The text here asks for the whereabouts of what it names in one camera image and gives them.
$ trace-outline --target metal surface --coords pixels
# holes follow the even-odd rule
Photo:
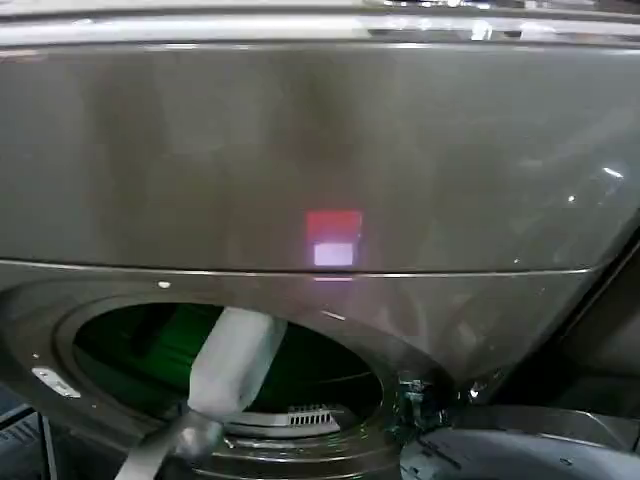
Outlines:
[[[81,325],[264,312],[361,355],[384,400],[197,470],[336,478],[397,467],[400,372],[458,385],[543,341],[636,227],[635,17],[374,10],[7,19],[0,378],[122,448],[158,422],[78,368]]]
[[[627,53],[170,38],[7,50],[0,255],[235,271],[600,265],[640,201],[640,57]]]
[[[640,424],[629,419],[575,410],[508,405],[467,408],[455,416],[453,428],[566,438],[624,451],[632,451],[640,436]]]
[[[632,479],[637,421],[574,410],[471,407],[402,452],[406,480],[435,478]]]
[[[488,430],[438,430],[403,453],[405,480],[634,480],[640,457],[581,442]]]
[[[540,8],[513,15],[489,3],[466,2],[454,11],[444,5],[421,8],[226,8],[172,11],[145,9],[126,13],[76,11],[68,16],[5,18],[0,45],[30,47],[50,44],[113,42],[207,42],[220,40],[358,40],[411,42],[510,41],[622,45],[635,48],[640,26],[633,15]],[[185,48],[185,43],[176,48]]]

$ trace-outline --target dryer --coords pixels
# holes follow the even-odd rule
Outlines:
[[[126,449],[255,310],[288,346],[210,474],[397,473],[406,393],[481,400],[640,203],[635,26],[456,6],[7,7],[1,380]]]

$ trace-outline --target stainless steel panel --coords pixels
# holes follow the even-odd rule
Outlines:
[[[300,323],[396,371],[424,373],[437,364],[456,382],[519,361],[593,275],[318,276],[2,264],[9,282],[17,278],[13,271],[24,286],[16,279],[18,288],[5,287],[0,333],[6,353],[27,362],[28,372],[44,361],[40,350],[51,348],[51,335],[66,338],[58,355],[67,356],[75,329],[108,309],[199,301]],[[58,326],[62,320],[67,327]]]
[[[626,418],[520,405],[467,408],[456,415],[453,427],[564,438],[628,452],[640,434],[640,424]]]
[[[170,47],[1,53],[0,256],[580,269],[634,219],[640,57],[625,50]],[[310,218],[327,211],[358,220],[316,238]]]

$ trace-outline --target vent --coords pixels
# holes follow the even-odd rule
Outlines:
[[[302,438],[339,432],[357,422],[357,417],[342,406],[309,405],[289,410],[287,413],[242,413],[227,425],[227,431],[263,438]]]

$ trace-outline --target appliance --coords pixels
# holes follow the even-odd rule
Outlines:
[[[127,449],[223,308],[286,320],[226,478],[398,476],[526,402],[640,204],[640,27],[545,5],[0,5],[0,379]]]

